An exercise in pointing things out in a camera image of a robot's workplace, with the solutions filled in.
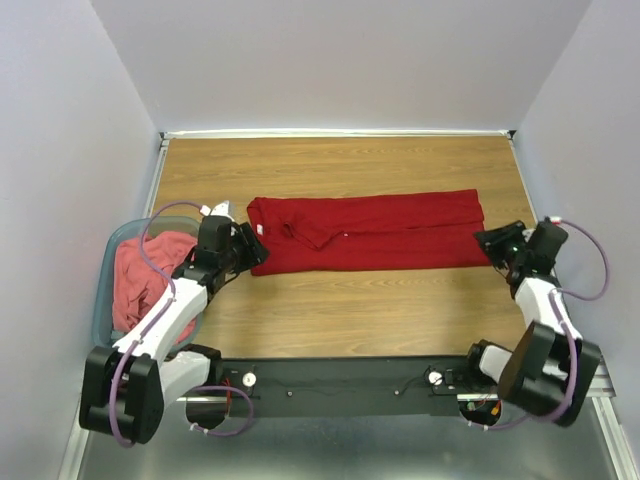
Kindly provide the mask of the dark red t-shirt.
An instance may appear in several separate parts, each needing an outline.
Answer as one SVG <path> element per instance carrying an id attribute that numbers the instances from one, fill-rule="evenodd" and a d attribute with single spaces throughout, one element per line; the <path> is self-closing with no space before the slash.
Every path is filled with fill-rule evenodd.
<path id="1" fill-rule="evenodd" d="M 267 248 L 255 276 L 488 265 L 476 190 L 350 198 L 256 197 L 248 218 Z"/>

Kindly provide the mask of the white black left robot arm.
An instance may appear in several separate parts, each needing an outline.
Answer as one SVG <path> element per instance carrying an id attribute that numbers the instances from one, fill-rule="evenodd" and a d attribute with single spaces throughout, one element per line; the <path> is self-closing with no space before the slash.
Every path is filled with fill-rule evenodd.
<path id="1" fill-rule="evenodd" d="M 221 353 L 201 345 L 174 352 L 178 337 L 215 295 L 268 258 L 248 223 L 229 215 L 201 220 L 196 245 L 168 274 L 168 285 L 142 321 L 111 347 L 87 356 L 78 423 L 123 447 L 145 444 L 168 405 L 184 394 L 248 395 L 226 379 Z"/>

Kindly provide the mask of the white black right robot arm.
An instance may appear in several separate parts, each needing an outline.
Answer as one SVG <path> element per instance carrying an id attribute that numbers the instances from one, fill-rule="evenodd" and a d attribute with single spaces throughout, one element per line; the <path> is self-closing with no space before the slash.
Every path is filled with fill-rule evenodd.
<path id="1" fill-rule="evenodd" d="M 480 392 L 495 382 L 500 400 L 560 427 L 577 419 L 602 356 L 573 325 L 564 302 L 570 292 L 554 274 L 572 225 L 546 217 L 534 229 L 516 221 L 475 233 L 490 264 L 505 271 L 526 330 L 514 350 L 487 340 L 473 344 L 459 370 L 467 389 Z"/>

